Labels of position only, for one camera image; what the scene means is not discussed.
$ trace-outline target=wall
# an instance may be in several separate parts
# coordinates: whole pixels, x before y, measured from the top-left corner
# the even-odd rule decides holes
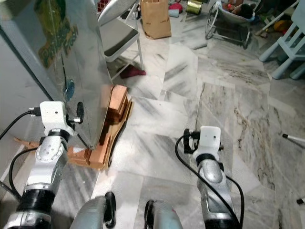
[[[48,100],[39,86],[19,62],[15,54],[0,35],[0,133],[11,121],[29,107],[39,106],[40,102]],[[14,137],[39,140],[43,136],[43,125],[40,118],[29,115],[19,120],[0,141],[0,177],[18,151],[20,144]],[[21,157],[14,167],[14,174],[22,165]],[[0,188],[0,200],[5,192]]]

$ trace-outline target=black cable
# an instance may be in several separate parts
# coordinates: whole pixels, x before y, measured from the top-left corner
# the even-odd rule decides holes
[[[0,135],[0,140],[3,138],[3,136],[5,136],[5,134],[11,129],[11,127],[22,117],[26,116],[26,115],[35,115],[35,116],[41,116],[41,111],[39,107],[34,107],[22,114],[20,114],[17,118],[14,119],[14,121],[12,121],[9,126],[1,133]],[[19,193],[13,189],[10,189],[8,186],[6,186],[4,183],[0,182],[0,187],[4,188],[6,191],[8,191],[9,193],[11,193],[17,200],[19,200],[20,195]]]
[[[209,187],[210,190],[212,190],[212,192],[214,192],[217,197],[223,202],[223,204],[227,207],[227,209],[229,210],[230,214],[233,217],[234,220],[234,224],[238,226],[239,229],[241,229],[241,225],[238,221],[238,218],[236,216],[236,214],[234,213],[234,211],[232,210],[232,208],[228,205],[228,203],[224,200],[224,198],[208,183],[205,181],[205,179],[203,179],[195,170],[193,170],[185,161],[183,161],[183,159],[180,157],[179,152],[178,152],[178,145],[181,141],[182,138],[186,137],[186,136],[190,136],[190,135],[183,135],[181,136],[175,145],[175,153],[177,158],[181,161],[182,164],[184,164],[184,166],[186,166],[189,170],[191,170],[205,185],[207,185]]]
[[[15,197],[18,200],[18,196],[15,195],[15,193],[10,189],[10,187],[8,187],[6,184],[4,184],[3,182],[0,181],[0,186],[5,189],[6,191],[8,191],[13,197]]]
[[[2,132],[2,134],[0,135],[0,140],[3,138],[3,136],[9,131],[9,129],[22,117],[31,114],[31,111],[26,111],[24,113],[22,113],[21,115],[19,115],[17,118],[15,118],[14,121],[12,121],[9,126]]]
[[[243,224],[244,224],[244,193],[243,193],[242,188],[239,186],[239,184],[235,180],[228,177],[227,175],[226,175],[226,177],[227,177],[228,180],[232,181],[238,188],[238,191],[239,191],[239,194],[240,194],[240,200],[241,200],[241,212],[240,212],[239,223],[240,223],[240,228],[243,228]]]
[[[21,151],[20,153],[18,153],[18,154],[13,158],[13,160],[11,161],[11,164],[10,164],[10,171],[9,171],[9,181],[10,181],[11,189],[12,189],[12,191],[15,193],[15,196],[17,197],[16,199],[18,199],[18,200],[21,200],[21,195],[20,195],[19,192],[16,190],[15,185],[14,185],[14,182],[13,182],[13,169],[14,169],[15,161],[16,161],[16,160],[18,159],[18,157],[20,157],[21,155],[23,155],[23,154],[25,154],[25,153],[27,153],[27,152],[36,150],[36,149],[38,149],[38,148],[32,148],[32,149],[23,150],[23,151]]]

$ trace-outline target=white wall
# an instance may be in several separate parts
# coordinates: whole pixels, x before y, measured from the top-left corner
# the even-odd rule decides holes
[[[20,148],[21,144],[14,140],[14,137],[7,133],[0,141],[0,178],[8,167],[10,161]]]

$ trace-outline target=metal panel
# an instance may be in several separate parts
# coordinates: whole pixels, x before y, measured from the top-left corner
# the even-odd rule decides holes
[[[70,116],[76,116],[78,102],[84,103],[84,122],[76,131],[91,148],[101,134],[111,93],[96,12],[93,0],[31,0],[22,10],[11,12],[11,17],[1,15],[0,20],[53,100],[64,101]],[[64,94],[73,84],[74,93]]]

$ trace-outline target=marble floor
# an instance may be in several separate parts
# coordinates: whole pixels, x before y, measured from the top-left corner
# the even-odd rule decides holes
[[[67,168],[77,174],[67,185],[79,187],[56,197],[55,210],[66,199],[74,201],[58,208],[58,219],[65,221],[55,228],[68,228],[85,201],[109,190],[117,200],[116,229],[142,229],[149,199],[172,204],[184,229],[204,228],[197,179],[176,158],[174,145],[185,128],[213,125],[222,131],[225,173],[245,194],[244,229],[305,229],[305,206],[296,204],[305,197],[305,145],[281,137],[287,133],[305,138],[305,80],[270,77],[278,63],[261,63],[258,55],[272,39],[252,36],[244,50],[212,38],[203,48],[205,22],[204,12],[183,13],[171,18],[172,37],[158,40],[147,39],[138,22],[147,75],[114,81],[127,86],[134,101],[132,115],[108,170],[98,175]],[[135,43],[108,64],[109,72],[114,75],[136,52]],[[232,197],[239,216],[234,186]]]

